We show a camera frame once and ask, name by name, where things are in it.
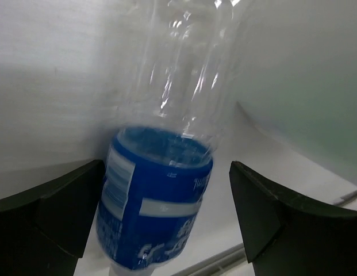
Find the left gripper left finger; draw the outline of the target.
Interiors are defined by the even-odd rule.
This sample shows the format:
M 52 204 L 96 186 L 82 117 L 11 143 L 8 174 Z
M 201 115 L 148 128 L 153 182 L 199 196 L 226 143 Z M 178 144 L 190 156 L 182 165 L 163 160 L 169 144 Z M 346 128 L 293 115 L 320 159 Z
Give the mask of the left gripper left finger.
M 105 165 L 89 163 L 0 199 L 0 275 L 73 275 L 102 193 Z

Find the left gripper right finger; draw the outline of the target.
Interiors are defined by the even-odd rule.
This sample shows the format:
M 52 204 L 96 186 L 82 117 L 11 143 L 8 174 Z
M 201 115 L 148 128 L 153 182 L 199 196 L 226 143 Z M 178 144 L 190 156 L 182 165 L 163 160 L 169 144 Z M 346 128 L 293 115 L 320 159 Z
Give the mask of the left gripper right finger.
M 357 211 L 271 181 L 241 162 L 230 183 L 256 275 L 357 275 Z

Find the blue label clear bottle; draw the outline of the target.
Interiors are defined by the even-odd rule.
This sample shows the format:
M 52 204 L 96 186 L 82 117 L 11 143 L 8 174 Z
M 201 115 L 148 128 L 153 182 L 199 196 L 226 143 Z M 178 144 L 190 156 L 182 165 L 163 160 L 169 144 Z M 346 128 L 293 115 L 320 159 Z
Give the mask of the blue label clear bottle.
M 112 138 L 97 209 L 110 275 L 151 275 L 184 249 L 224 128 L 247 1 L 119 1 L 105 24 Z

